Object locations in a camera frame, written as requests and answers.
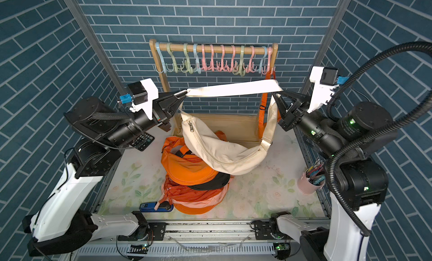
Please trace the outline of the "dark red-orange bag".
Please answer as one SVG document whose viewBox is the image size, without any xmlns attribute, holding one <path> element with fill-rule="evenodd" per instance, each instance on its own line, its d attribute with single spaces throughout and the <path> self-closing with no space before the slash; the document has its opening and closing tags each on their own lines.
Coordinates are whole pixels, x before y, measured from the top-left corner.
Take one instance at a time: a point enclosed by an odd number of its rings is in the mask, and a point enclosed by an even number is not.
<svg viewBox="0 0 432 261">
<path fill-rule="evenodd" d="M 177 201 L 186 201 L 186 202 L 203 201 L 215 195 L 218 195 L 220 192 L 226 194 L 228 192 L 230 182 L 231 181 L 229 181 L 221 189 L 210 190 L 210 191 L 196 191 L 190 189 L 188 186 L 175 183 L 168 176 L 166 176 L 165 182 L 162 186 L 162 196 L 159 199 L 158 203 L 162 203 L 163 201 L 168 201 L 170 204 L 174 205 L 173 199 Z"/>
</svg>

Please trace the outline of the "large pink sling bag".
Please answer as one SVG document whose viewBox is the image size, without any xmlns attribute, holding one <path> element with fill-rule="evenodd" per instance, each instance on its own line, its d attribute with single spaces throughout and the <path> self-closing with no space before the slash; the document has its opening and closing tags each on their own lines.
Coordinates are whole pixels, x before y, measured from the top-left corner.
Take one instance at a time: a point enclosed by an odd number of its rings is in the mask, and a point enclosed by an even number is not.
<svg viewBox="0 0 432 261">
<path fill-rule="evenodd" d="M 173 199 L 173 203 L 186 210 L 210 210 L 210 207 L 218 205 L 224 199 L 225 195 L 225 193 L 220 192 L 218 195 L 209 199 L 193 202 L 177 201 Z"/>
</svg>

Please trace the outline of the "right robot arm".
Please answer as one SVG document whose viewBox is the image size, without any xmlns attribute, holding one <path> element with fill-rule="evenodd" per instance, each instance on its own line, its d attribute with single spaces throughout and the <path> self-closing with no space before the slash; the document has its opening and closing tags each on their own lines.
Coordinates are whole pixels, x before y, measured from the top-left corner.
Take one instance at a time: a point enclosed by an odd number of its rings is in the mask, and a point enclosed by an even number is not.
<svg viewBox="0 0 432 261">
<path fill-rule="evenodd" d="M 397 54 L 420 52 L 431 55 L 432 45 L 414 41 L 391 47 L 343 79 L 334 67 L 315 66 L 310 73 L 312 95 L 281 91 L 272 95 L 281 114 L 283 130 L 298 128 L 322 151 L 323 177 L 309 181 L 330 191 L 331 217 L 328 227 L 312 227 L 291 213 L 275 213 L 269 220 L 271 235 L 282 240 L 276 257 L 285 260 L 301 250 L 309 261 L 364 261 L 375 217 L 387 194 L 386 171 L 371 155 L 395 140 L 400 128 L 416 121 L 432 107 L 427 95 L 408 114 L 394 120 L 377 103 L 363 101 L 344 117 L 332 113 L 333 104 L 367 70 Z"/>
</svg>

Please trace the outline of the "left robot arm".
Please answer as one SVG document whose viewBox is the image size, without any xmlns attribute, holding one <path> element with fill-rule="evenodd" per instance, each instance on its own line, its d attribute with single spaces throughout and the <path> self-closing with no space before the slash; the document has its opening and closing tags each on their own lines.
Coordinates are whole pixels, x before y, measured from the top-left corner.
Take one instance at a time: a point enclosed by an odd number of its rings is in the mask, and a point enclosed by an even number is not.
<svg viewBox="0 0 432 261">
<path fill-rule="evenodd" d="M 152 100 L 143 88 L 134 92 L 132 102 L 151 104 L 151 116 L 144 111 L 114 111 L 96 97 L 80 100 L 65 113 L 65 119 L 82 138 L 64 155 L 63 175 L 48 199 L 22 221 L 24 232 L 31 235 L 31 257 L 72 253 L 90 241 L 110 236 L 135 240 L 149 237 L 148 222 L 140 211 L 104 217 L 82 210 L 81 205 L 125 150 L 148 148 L 153 141 L 149 129 L 171 129 L 170 120 L 186 94 L 185 90 L 162 93 Z"/>
</svg>

